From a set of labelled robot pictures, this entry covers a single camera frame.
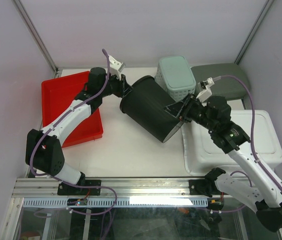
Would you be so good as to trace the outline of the black plastic bucket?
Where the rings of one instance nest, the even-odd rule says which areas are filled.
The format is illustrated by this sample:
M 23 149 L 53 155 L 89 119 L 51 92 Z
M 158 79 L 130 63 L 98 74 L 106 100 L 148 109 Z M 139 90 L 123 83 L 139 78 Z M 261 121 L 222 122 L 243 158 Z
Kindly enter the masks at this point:
M 164 110 L 174 99 L 146 75 L 132 85 L 132 90 L 120 102 L 120 110 L 162 143 L 168 141 L 183 122 Z

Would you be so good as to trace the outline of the light blue perforated basket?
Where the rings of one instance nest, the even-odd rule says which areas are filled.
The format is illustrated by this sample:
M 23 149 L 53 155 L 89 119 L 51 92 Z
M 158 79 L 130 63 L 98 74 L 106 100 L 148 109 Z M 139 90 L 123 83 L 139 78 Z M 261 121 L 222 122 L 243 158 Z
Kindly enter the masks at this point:
M 194 93 L 197 84 L 188 61 L 181 55 L 161 58 L 154 79 L 176 102 Z

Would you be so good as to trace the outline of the white plastic tub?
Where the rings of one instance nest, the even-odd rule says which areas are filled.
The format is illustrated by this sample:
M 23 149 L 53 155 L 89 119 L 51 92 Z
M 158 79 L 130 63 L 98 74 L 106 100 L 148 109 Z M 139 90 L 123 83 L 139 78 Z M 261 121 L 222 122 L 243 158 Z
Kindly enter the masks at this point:
M 194 177 L 203 177 L 213 168 L 228 173 L 241 171 L 240 166 L 218 148 L 208 130 L 194 121 L 181 127 L 185 170 Z M 272 168 L 282 163 L 282 148 L 269 114 L 255 111 L 254 146 L 256 153 Z

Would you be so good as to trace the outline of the red plastic tray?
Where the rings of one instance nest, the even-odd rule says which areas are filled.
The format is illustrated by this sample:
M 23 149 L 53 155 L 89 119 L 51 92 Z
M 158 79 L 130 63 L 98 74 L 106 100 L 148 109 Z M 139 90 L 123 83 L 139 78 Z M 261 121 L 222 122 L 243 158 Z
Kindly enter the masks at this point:
M 72 103 L 89 79 L 89 71 L 43 81 L 41 84 L 42 124 L 52 123 Z M 66 138 L 62 147 L 70 147 L 102 138 L 104 133 L 100 111 L 80 123 Z

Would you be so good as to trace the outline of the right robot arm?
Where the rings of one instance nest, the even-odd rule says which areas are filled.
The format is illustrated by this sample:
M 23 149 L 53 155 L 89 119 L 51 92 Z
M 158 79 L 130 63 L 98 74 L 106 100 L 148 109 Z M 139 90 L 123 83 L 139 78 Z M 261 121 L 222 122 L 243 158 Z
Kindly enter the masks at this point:
M 218 191 L 231 195 L 250 208 L 261 224 L 271 232 L 282 229 L 282 180 L 257 156 L 253 136 L 231 120 L 231 107 L 222 96 L 211 96 L 202 105 L 193 94 L 164 110 L 181 122 L 194 121 L 208 130 L 213 143 L 233 159 L 255 187 L 230 176 L 224 169 L 213 168 L 204 177 L 199 192 L 210 197 Z

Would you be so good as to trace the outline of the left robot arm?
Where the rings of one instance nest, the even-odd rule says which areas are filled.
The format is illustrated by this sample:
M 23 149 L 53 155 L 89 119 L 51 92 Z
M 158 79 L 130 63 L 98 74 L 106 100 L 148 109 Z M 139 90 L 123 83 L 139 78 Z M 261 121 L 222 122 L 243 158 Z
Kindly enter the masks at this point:
M 54 178 L 77 195 L 84 192 L 86 176 L 66 163 L 62 146 L 75 128 L 101 106 L 105 97 L 123 98 L 133 89 L 122 71 L 118 66 L 92 68 L 69 107 L 49 125 L 27 134 L 25 162 L 35 176 Z

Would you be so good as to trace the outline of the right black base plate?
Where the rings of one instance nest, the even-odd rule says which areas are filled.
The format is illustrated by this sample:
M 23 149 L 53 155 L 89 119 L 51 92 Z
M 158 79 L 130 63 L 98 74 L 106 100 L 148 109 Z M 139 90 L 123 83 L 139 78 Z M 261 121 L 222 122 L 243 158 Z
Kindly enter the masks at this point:
M 215 185 L 207 179 L 190 179 L 188 184 L 190 195 L 204 195 L 211 198 L 216 191 Z

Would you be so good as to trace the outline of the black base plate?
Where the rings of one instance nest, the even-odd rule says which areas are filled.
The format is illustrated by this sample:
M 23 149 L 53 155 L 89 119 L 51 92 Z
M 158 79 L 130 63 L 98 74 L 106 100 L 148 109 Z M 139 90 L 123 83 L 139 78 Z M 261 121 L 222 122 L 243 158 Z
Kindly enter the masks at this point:
M 188 184 L 190 195 L 204 195 L 211 198 L 216 191 L 215 185 L 207 179 L 190 179 Z
M 99 179 L 84 179 L 79 182 L 79 186 L 89 187 L 74 187 L 65 183 L 61 183 L 58 186 L 58 196 L 85 196 L 89 193 L 89 196 L 99 196 L 101 194 L 101 183 Z

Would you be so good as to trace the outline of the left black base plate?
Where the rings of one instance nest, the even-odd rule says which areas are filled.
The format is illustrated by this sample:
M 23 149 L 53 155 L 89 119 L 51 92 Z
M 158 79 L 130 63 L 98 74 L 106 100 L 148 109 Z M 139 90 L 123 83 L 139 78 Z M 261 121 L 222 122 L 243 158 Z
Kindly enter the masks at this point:
M 58 186 L 58 196 L 85 196 L 89 193 L 89 196 L 99 196 L 101 194 L 101 183 L 99 179 L 84 179 L 79 182 L 79 186 L 89 187 L 74 187 L 65 183 L 61 183 Z

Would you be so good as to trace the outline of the left aluminium frame post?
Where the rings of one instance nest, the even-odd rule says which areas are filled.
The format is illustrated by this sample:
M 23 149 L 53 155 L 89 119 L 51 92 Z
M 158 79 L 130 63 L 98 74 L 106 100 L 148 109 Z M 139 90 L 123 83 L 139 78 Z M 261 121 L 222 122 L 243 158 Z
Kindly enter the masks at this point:
M 38 49 L 42 53 L 44 59 L 46 60 L 48 66 L 51 68 L 55 77 L 59 77 L 59 68 L 53 60 L 51 54 L 49 53 L 45 43 L 43 42 L 37 28 L 35 27 L 30 15 L 28 14 L 25 6 L 21 0 L 12 0 L 14 7 L 22 18 L 23 23 L 27 27 L 30 35 L 32 36 L 34 42 L 36 43 Z

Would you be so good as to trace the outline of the aluminium mounting rail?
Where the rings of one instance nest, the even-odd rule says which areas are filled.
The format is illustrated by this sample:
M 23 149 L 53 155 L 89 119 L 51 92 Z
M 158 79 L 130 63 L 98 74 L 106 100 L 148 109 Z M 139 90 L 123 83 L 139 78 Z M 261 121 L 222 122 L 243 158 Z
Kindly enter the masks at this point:
M 200 180 L 202 177 L 172 178 L 90 178 L 101 180 L 100 197 L 114 197 L 113 189 L 119 198 L 130 196 L 173 196 L 189 197 L 189 180 Z M 63 197 L 57 195 L 60 183 L 52 178 L 18 178 L 12 196 L 14 198 L 48 198 Z

